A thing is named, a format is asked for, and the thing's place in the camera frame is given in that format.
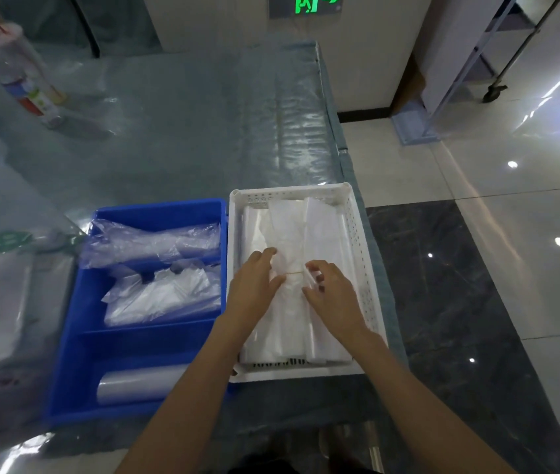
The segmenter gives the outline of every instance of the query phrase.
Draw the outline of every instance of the metal pole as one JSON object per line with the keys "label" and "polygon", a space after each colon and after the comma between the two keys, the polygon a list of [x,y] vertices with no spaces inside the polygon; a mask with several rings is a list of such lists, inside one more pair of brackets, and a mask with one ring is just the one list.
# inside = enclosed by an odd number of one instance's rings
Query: metal pole
{"label": "metal pole", "polygon": [[541,31],[541,27],[546,22],[548,17],[552,14],[552,12],[557,7],[557,5],[559,5],[559,3],[560,3],[560,0],[554,0],[553,1],[553,4],[544,13],[544,16],[542,16],[541,20],[539,20],[539,23],[537,23],[537,25],[535,25],[535,28],[533,29],[532,33],[530,33],[528,35],[528,37],[523,41],[523,43],[521,44],[519,49],[515,52],[513,57],[510,59],[508,64],[504,67],[504,69],[501,71],[501,73],[497,75],[497,78],[495,79],[495,82],[491,86],[489,86],[489,92],[484,95],[484,102],[485,103],[490,103],[492,101],[495,101],[497,99],[497,97],[499,96],[499,94],[507,88],[506,86],[502,86],[502,87],[499,86],[499,84],[502,82],[502,78],[504,78],[504,75],[506,74],[506,72],[509,69],[511,69],[511,67],[515,64],[517,59],[520,57],[520,55],[523,53],[523,51],[528,46],[528,43],[530,43],[530,40],[532,40],[535,37],[535,35],[537,35],[537,33],[539,33],[539,31]]}
{"label": "metal pole", "polygon": [[500,25],[504,22],[504,20],[508,16],[508,13],[513,9],[513,6],[515,5],[515,2],[517,2],[517,0],[510,0],[508,2],[508,5],[506,5],[506,8],[504,8],[504,11],[499,16],[499,18],[497,18],[497,20],[493,24],[493,27],[490,29],[489,36],[486,37],[482,46],[478,47],[478,50],[475,52],[474,56],[469,59],[468,63],[466,63],[465,67],[460,72],[460,76],[458,77],[458,79],[453,83],[453,85],[451,85],[447,94],[444,95],[444,98],[442,99],[441,103],[434,110],[432,115],[427,119],[427,125],[425,127],[425,130],[423,131],[423,135],[427,134],[427,132],[431,128],[431,122],[435,119],[436,115],[438,115],[438,113],[440,113],[440,111],[442,111],[442,108],[444,108],[444,106],[449,102],[449,100],[451,99],[453,94],[456,92],[456,90],[465,81],[466,75],[469,73],[471,68],[473,68],[473,65],[475,64],[475,62],[478,61],[478,58],[482,54],[482,51],[484,51],[484,48],[486,47],[487,43],[489,43],[489,40],[491,39],[491,37],[493,35],[495,35],[495,33],[497,33]]}

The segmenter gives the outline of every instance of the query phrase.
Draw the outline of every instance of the stack of plastic bags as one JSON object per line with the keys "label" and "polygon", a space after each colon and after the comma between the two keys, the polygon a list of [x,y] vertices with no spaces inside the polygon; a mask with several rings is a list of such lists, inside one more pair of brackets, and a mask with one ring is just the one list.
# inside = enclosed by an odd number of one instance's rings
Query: stack of plastic bags
{"label": "stack of plastic bags", "polygon": [[305,263],[335,263],[353,285],[355,269],[341,211],[315,198],[273,199],[268,209],[246,206],[243,213],[241,261],[254,251],[277,248],[270,276],[286,275],[269,311],[240,352],[239,361],[279,363],[289,358],[311,363],[348,362],[352,357],[308,305],[302,287],[317,283]]}
{"label": "stack of plastic bags", "polygon": [[106,326],[192,318],[221,308],[218,224],[148,232],[96,219],[80,256],[86,269],[116,279],[104,295]]}

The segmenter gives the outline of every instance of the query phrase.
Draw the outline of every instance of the green exit sign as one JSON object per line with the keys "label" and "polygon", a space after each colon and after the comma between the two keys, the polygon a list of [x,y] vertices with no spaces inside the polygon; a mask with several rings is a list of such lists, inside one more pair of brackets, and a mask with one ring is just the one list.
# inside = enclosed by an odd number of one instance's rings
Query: green exit sign
{"label": "green exit sign", "polygon": [[344,0],[269,0],[269,18],[340,13]]}

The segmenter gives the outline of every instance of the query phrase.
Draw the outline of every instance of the wall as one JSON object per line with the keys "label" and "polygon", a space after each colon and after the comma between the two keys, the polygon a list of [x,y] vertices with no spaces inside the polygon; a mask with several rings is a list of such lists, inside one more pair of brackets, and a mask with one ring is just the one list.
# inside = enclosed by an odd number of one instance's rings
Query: wall
{"label": "wall", "polygon": [[414,47],[427,86],[421,94],[433,113],[465,65],[503,0],[432,0]]}
{"label": "wall", "polygon": [[341,14],[268,20],[267,0],[145,0],[165,51],[319,41],[340,111],[389,106],[430,0],[345,0]]}

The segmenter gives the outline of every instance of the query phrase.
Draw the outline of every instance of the right hand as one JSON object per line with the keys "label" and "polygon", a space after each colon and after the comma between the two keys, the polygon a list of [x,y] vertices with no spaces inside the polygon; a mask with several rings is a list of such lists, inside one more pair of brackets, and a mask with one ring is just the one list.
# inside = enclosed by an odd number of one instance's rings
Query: right hand
{"label": "right hand", "polygon": [[370,332],[365,325],[352,283],[337,266],[314,260],[306,264],[315,276],[320,290],[303,287],[302,292],[331,334],[348,349],[357,335]]}

